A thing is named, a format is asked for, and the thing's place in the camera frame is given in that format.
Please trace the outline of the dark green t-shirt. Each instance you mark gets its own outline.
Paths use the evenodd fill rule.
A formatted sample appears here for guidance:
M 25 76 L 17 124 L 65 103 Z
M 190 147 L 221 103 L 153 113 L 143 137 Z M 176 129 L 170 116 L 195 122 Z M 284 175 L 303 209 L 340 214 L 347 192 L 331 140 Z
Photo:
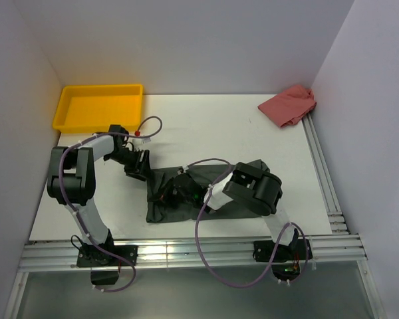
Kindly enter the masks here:
M 188 170 L 190 176 L 202 187 L 207 187 L 217 177 L 224 173 L 227 169 L 226 164 L 221 165 L 195 165 Z M 165 167 L 161 169 L 153 169 L 150 179 L 147 183 L 147 198 L 159 192 L 159 189 L 169 180 L 178 175 L 177 167 Z M 147 223 L 177 223 L 182 221 L 195 220 L 200 212 L 199 207 L 192 206 L 191 203 L 177 203 L 174 206 L 164 205 L 163 203 L 148 202 L 148 210 L 146 214 Z M 203 213 L 201 219 L 220 220 L 220 219 L 254 219 L 258 215 L 244 208 L 240 204 L 231 201 L 225 204 L 215 213 Z

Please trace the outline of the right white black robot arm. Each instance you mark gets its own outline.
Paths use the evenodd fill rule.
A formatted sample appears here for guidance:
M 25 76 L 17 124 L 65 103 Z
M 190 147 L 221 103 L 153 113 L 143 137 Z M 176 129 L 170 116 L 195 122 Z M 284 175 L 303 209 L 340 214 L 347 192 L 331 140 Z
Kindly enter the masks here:
M 283 196 L 282 181 L 268 169 L 250 163 L 239 162 L 225 177 L 209 186 L 198 183 L 189 168 L 180 168 L 176 176 L 169 178 L 150 201 L 170 209 L 179 209 L 189 204 L 205 213 L 235 210 L 250 212 L 256 216 L 270 218 L 270 230 L 278 235 L 288 216 L 277 211 Z

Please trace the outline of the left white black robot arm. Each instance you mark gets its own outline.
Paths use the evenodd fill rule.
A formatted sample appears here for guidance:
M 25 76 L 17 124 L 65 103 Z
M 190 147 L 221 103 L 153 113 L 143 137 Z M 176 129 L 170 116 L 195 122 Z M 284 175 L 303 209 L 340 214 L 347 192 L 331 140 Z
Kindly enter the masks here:
M 116 248 L 110 229 L 102 221 L 94 194 L 95 162 L 112 160 L 124 168 L 128 177 L 147 181 L 151 178 L 150 151 L 128 147 L 130 134 L 119 125 L 106 133 L 97 133 L 70 147 L 51 150 L 47 193 L 72 214 L 82 233 L 81 253 L 100 265 L 114 262 Z

